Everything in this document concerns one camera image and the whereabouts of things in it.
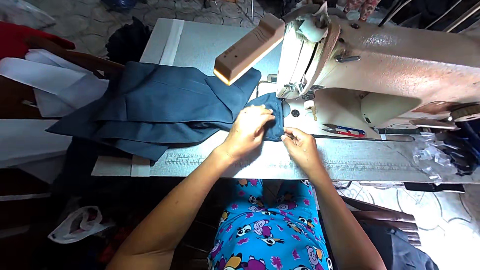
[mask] cartoon print fabric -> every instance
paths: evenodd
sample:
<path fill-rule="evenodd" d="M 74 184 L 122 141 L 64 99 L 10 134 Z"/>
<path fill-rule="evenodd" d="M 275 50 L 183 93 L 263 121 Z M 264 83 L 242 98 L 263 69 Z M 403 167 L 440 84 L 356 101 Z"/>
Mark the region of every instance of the cartoon print fabric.
<path fill-rule="evenodd" d="M 332 269 L 308 180 L 285 180 L 270 208 L 263 200 L 262 180 L 234 181 L 208 256 L 209 269 Z"/>

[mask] industrial sewing machine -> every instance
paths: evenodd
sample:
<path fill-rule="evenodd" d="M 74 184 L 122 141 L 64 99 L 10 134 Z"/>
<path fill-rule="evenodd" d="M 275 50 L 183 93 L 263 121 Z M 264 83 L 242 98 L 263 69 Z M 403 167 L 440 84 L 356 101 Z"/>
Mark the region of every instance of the industrial sewing machine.
<path fill-rule="evenodd" d="M 454 129 L 480 118 L 480 40 L 348 21 L 326 5 L 268 14 L 217 57 L 214 74 L 231 84 L 282 40 L 278 74 L 258 91 L 285 99 L 285 126 L 331 135 L 322 124 L 333 123 L 378 139 L 372 128 Z"/>

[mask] forearm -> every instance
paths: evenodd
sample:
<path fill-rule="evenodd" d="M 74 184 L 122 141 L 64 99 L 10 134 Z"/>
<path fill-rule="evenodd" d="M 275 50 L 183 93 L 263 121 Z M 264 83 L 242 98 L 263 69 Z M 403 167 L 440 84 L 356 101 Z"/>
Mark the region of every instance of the forearm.
<path fill-rule="evenodd" d="M 315 186 L 325 230 L 339 269 L 385 269 L 367 234 L 338 195 L 327 171 L 309 173 Z"/>
<path fill-rule="evenodd" d="M 173 254 L 206 195 L 231 162 L 230 157 L 214 150 L 133 230 L 116 257 Z"/>

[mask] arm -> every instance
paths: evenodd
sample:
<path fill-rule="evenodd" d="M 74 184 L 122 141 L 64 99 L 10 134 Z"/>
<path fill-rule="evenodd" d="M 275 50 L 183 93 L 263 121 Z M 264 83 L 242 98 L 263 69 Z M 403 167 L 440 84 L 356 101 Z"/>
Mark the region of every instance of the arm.
<path fill-rule="evenodd" d="M 338 267 L 384 270 L 385 265 L 367 234 L 338 195 L 323 167 L 315 138 L 296 128 L 284 128 L 282 141 L 290 156 L 315 186 L 325 230 Z"/>
<path fill-rule="evenodd" d="M 261 144 L 263 125 L 275 118 L 271 113 L 264 105 L 243 109 L 225 142 L 172 189 L 133 230 L 107 269 L 168 270 L 175 247 L 187 232 L 208 192 L 230 164 Z"/>

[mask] woman's hand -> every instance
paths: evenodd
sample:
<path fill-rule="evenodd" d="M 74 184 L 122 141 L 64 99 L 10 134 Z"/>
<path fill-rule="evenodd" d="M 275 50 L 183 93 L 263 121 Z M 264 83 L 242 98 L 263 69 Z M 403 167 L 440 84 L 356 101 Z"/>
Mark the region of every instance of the woman's hand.
<path fill-rule="evenodd" d="M 324 171 L 315 138 L 297 128 L 284 127 L 283 130 L 285 131 L 285 135 L 281 137 L 283 144 L 302 170 L 307 175 Z"/>
<path fill-rule="evenodd" d="M 233 123 L 225 141 L 217 147 L 233 160 L 238 160 L 262 143 L 264 125 L 275 119 L 273 111 L 262 106 L 249 106 L 242 109 Z"/>

